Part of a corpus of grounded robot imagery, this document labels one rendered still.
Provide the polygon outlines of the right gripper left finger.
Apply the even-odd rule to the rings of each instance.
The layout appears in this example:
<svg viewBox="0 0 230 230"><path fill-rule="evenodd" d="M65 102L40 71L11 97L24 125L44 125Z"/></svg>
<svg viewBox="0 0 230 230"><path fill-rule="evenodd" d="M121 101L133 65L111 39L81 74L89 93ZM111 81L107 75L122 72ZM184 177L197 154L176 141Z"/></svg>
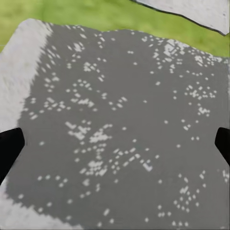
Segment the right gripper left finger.
<svg viewBox="0 0 230 230"><path fill-rule="evenodd" d="M0 185L25 145L21 128L0 133Z"/></svg>

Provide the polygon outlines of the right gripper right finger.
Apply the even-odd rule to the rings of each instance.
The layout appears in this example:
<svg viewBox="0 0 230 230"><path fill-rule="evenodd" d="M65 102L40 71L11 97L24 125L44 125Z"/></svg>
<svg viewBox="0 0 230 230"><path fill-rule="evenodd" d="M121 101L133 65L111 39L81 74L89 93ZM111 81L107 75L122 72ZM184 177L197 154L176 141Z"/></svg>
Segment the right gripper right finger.
<svg viewBox="0 0 230 230"><path fill-rule="evenodd" d="M215 145L230 166L230 129L223 127L218 129Z"/></svg>

